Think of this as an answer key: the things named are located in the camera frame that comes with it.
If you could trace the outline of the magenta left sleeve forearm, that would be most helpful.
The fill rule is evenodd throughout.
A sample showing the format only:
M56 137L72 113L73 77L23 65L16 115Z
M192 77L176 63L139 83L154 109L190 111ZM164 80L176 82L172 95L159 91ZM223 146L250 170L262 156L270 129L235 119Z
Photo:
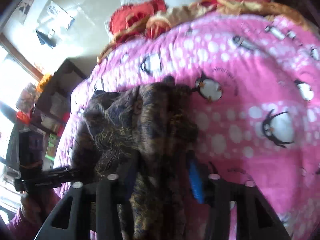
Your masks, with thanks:
M52 194L52 211L59 202L60 197L54 192L53 189L51 189L50 192ZM6 224L6 226L14 239L34 239L42 225L38 226L32 222L29 222L22 214L20 205L16 215L9 223Z

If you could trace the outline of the left hand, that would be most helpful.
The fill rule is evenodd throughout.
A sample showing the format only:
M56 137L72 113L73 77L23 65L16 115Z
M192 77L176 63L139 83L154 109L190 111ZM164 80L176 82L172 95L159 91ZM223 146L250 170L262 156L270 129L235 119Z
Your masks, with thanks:
M24 217L38 226L42 225L51 212L52 194L49 190L33 193L21 192L21 211Z

